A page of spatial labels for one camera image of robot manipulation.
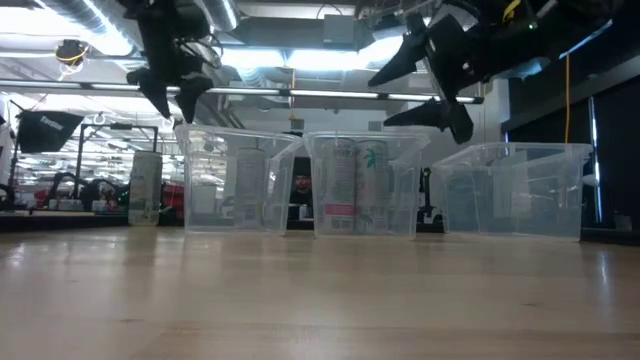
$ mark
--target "plastic storage container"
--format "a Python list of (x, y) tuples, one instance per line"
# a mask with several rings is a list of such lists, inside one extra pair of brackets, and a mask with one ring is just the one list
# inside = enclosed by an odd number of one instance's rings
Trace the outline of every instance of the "plastic storage container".
[(447, 232), (580, 237), (591, 145), (494, 143), (437, 162)]
[(315, 132), (303, 138), (317, 237), (415, 237), (426, 134)]
[(200, 125), (176, 128), (185, 155), (187, 231), (287, 229), (297, 136)]

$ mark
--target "beverage can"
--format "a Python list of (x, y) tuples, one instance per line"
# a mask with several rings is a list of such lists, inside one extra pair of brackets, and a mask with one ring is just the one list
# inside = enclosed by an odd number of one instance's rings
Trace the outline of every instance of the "beverage can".
[(384, 141), (356, 144), (356, 213), (358, 234), (380, 235), (389, 231), (389, 165)]
[(263, 226), (266, 154), (257, 148), (237, 151), (233, 220), (238, 228), (256, 229)]
[(320, 167), (318, 223), (326, 234), (353, 234), (355, 214), (355, 141), (325, 140)]
[(136, 151), (131, 169), (129, 224), (158, 225), (161, 182), (162, 154), (152, 151)]

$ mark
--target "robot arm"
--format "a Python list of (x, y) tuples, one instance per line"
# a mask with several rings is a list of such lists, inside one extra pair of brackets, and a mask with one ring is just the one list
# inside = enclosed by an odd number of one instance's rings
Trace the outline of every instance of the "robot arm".
[(125, 18), (138, 23), (143, 55), (148, 67), (127, 74), (127, 82), (140, 91), (160, 114), (169, 118), (167, 86), (178, 86), (175, 99), (185, 121), (193, 121), (196, 101), (213, 80), (202, 72), (203, 65), (217, 68), (219, 57), (204, 59), (189, 43), (211, 35), (202, 9), (193, 0), (118, 0), (126, 8)]
[(471, 139), (473, 122), (458, 92), (496, 76), (519, 75), (533, 59), (549, 63), (606, 26), (622, 0), (445, 0), (478, 19), (466, 30), (451, 15), (426, 27), (418, 14), (407, 17), (408, 34), (398, 53), (371, 80), (377, 86), (416, 71), (422, 60), (441, 103), (393, 116), (385, 125), (450, 128), (457, 143)]

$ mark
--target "desk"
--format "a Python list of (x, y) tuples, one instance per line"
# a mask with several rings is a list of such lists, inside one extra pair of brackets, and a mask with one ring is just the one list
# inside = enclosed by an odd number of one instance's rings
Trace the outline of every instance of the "desk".
[(0, 235), (2, 359), (638, 359), (640, 249)]

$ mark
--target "ventilation duct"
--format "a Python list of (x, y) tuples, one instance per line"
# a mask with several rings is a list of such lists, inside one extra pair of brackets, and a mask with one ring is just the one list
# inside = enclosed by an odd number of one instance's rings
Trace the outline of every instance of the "ventilation duct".
[(234, 0), (195, 0), (205, 10), (209, 24), (218, 31), (228, 32), (240, 23), (240, 10)]
[(65, 20), (82, 25), (90, 33), (89, 43), (106, 55), (128, 55), (141, 44), (118, 28), (131, 29), (122, 18), (124, 9), (113, 0), (35, 0)]

